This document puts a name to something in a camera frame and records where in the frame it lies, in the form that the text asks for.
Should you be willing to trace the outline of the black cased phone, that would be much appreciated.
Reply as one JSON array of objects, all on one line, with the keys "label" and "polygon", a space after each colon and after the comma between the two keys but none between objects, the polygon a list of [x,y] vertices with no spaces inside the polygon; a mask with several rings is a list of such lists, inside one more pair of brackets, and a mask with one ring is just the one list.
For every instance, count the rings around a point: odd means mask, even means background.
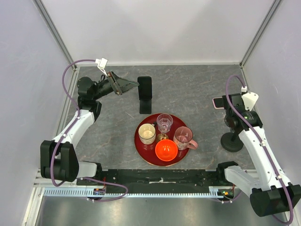
[{"label": "black cased phone", "polygon": [[150,76],[140,76],[137,78],[138,95],[140,100],[152,99],[152,78]]}]

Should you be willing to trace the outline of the black round-base clamp stand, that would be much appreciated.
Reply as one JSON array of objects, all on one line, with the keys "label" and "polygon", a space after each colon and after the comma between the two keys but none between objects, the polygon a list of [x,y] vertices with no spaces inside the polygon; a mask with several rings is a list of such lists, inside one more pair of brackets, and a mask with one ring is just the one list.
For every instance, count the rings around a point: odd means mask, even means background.
[{"label": "black round-base clamp stand", "polygon": [[238,152],[244,147],[237,132],[233,129],[222,135],[220,143],[225,150],[232,153]]}]

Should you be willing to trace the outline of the pink cased phone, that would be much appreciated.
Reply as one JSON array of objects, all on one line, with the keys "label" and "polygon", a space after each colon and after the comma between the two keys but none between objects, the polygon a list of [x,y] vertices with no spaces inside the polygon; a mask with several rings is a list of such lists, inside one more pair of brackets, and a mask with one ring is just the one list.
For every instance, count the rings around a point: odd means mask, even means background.
[{"label": "pink cased phone", "polygon": [[213,98],[213,106],[216,110],[224,110],[224,102],[222,97]]}]

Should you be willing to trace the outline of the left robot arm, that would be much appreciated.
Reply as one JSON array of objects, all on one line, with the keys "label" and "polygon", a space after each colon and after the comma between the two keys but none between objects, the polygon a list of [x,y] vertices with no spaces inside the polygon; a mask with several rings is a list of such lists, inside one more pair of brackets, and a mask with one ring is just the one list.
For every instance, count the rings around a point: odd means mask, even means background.
[{"label": "left robot arm", "polygon": [[118,77],[114,72],[108,72],[103,81],[80,78],[77,82],[79,96],[75,103],[77,111],[73,119],[59,135],[43,141],[40,146],[41,176],[53,182],[73,182],[87,177],[91,184],[99,185],[103,181],[103,173],[98,171],[100,166],[93,162],[79,162],[75,149],[100,115],[102,104],[98,100],[112,92],[122,95],[138,85],[138,82]]}]

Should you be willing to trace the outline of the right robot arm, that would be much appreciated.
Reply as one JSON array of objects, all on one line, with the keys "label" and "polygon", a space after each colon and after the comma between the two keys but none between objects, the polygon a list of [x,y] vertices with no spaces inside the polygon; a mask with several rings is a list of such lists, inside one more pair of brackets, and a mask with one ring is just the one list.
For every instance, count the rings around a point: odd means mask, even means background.
[{"label": "right robot arm", "polygon": [[222,147],[238,152],[245,147],[252,159],[258,178],[242,170],[234,161],[218,164],[216,182],[235,184],[250,199],[259,217],[283,212],[293,214],[301,198],[300,185],[293,185],[278,164],[268,144],[263,123],[252,108],[258,95],[252,92],[236,93],[213,98],[215,109],[224,109],[224,121],[231,129],[221,137]]}]

